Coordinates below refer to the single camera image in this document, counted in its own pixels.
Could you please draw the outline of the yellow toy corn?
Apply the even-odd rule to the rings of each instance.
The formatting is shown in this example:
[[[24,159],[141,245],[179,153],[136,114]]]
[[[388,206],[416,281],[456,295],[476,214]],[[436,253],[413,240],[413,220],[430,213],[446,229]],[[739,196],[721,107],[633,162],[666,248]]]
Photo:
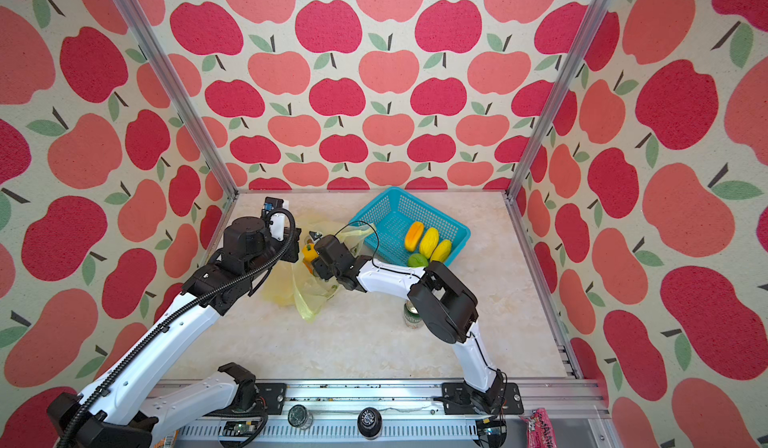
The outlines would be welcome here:
[[[432,252],[430,260],[445,263],[452,253],[452,248],[453,245],[450,240],[442,240]]]

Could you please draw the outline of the green toy fruit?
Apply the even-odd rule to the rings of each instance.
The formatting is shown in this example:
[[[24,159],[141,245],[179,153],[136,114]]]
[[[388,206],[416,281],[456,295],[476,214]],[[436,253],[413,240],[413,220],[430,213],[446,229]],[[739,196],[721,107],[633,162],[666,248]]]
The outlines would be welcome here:
[[[411,268],[426,267],[428,264],[428,258],[421,253],[412,253],[407,260],[407,266]]]

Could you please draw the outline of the yellow plastic avocado-print bag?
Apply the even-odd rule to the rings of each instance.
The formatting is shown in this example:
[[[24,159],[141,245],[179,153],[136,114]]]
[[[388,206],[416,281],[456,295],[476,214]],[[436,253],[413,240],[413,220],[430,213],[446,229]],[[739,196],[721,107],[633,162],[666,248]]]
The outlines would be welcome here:
[[[357,256],[364,239],[373,234],[373,229],[364,223],[343,228],[343,223],[318,211],[299,215],[296,222],[302,230],[298,239],[298,261],[278,262],[259,293],[266,301],[280,307],[295,307],[303,320],[311,322],[342,287],[331,274],[329,265],[319,258],[316,244],[325,235],[335,235],[353,256]]]

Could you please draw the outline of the yellow toy banana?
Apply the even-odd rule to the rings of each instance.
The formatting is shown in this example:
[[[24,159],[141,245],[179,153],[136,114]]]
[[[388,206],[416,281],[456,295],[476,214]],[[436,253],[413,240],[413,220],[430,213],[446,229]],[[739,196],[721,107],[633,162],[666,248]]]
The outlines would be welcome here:
[[[440,243],[440,235],[439,231],[431,227],[426,230],[426,232],[423,234],[423,237],[420,240],[419,244],[419,253],[426,257],[427,259],[430,259],[437,248],[437,246]]]

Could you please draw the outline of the orange toy fruit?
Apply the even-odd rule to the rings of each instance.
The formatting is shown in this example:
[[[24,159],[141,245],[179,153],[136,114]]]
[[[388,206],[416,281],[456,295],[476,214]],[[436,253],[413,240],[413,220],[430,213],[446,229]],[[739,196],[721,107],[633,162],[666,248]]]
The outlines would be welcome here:
[[[314,274],[313,261],[318,258],[318,254],[313,243],[305,244],[301,249],[302,261],[310,274]]]

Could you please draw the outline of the yellow toy mango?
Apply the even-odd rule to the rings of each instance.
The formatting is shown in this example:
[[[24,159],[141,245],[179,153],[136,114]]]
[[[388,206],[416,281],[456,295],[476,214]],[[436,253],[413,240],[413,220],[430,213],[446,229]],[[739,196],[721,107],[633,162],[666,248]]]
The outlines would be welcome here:
[[[414,252],[417,249],[423,233],[424,224],[422,222],[415,221],[411,224],[404,238],[404,247],[408,252]]]

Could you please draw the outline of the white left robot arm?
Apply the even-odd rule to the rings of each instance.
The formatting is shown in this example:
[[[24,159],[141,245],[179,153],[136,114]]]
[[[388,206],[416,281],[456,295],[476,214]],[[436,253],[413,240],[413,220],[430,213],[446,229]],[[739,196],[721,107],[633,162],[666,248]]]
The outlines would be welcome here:
[[[148,396],[191,344],[245,295],[254,279],[280,261],[296,262],[301,231],[274,238],[269,223],[237,219],[224,245],[183,284],[153,327],[80,394],[58,396],[48,407],[60,447],[152,447],[166,435],[210,413],[267,419],[255,376],[230,362],[210,377],[158,401]]]

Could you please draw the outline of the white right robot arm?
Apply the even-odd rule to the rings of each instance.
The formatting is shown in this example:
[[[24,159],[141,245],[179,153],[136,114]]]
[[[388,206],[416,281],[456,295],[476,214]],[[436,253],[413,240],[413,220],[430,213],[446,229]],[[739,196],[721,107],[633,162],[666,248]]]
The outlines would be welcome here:
[[[453,347],[467,403],[478,413],[502,411],[506,378],[486,354],[477,298],[445,264],[432,261],[409,268],[380,263],[368,255],[353,255],[334,235],[321,238],[314,249],[317,257],[311,265],[321,279],[334,278],[349,291],[383,293],[411,302],[432,335]]]

